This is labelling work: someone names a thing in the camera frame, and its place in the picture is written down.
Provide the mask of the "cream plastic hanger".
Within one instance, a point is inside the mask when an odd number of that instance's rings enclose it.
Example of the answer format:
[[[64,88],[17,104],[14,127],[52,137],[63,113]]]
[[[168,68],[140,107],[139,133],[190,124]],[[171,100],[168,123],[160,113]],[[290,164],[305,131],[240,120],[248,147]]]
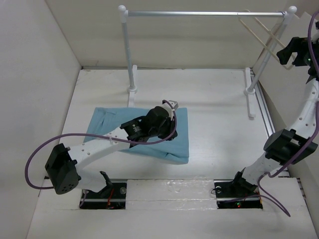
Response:
[[[280,41],[279,36],[279,29],[280,27],[287,27],[290,24],[290,21],[292,20],[293,16],[297,12],[297,8],[295,6],[290,6],[287,11],[278,11],[278,12],[251,12],[250,10],[246,9],[242,13],[237,13],[236,16],[239,20],[239,22],[245,27],[246,30],[262,45],[264,50],[266,50],[270,55],[278,62],[280,63],[279,57],[274,53],[273,50],[270,49],[270,44],[275,43],[275,47],[277,45],[281,46],[282,49],[286,47],[285,44],[283,44]],[[264,43],[257,35],[256,33],[242,20],[242,17],[252,17],[254,21],[268,34],[269,39],[266,43]],[[282,18],[283,20],[280,22],[278,28],[276,30],[269,29],[266,27],[259,19],[258,17],[276,17],[276,18]]]

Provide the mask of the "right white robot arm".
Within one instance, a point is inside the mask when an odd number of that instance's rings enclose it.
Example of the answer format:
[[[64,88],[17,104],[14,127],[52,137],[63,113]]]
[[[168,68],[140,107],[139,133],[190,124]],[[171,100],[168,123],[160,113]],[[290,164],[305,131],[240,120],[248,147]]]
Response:
[[[273,170],[281,173],[313,154],[318,145],[313,142],[319,132],[319,39],[293,37],[277,52],[281,65],[286,65],[292,54],[292,65],[309,66],[305,94],[295,122],[286,129],[273,133],[264,145],[264,153],[252,165],[237,172],[227,189],[236,196],[253,193],[261,177]]]

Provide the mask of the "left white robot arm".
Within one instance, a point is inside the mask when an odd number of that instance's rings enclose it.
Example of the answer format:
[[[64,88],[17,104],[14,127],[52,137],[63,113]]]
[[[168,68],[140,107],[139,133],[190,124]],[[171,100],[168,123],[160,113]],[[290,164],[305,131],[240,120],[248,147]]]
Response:
[[[63,195],[80,188],[108,198],[114,186],[107,173],[93,173],[86,166],[117,151],[151,145],[149,139],[154,137],[159,138],[158,143],[173,140],[177,137],[177,108],[177,102],[163,101],[145,116],[125,122],[105,135],[92,135],[91,141],[72,147],[56,145],[45,165],[55,193]]]

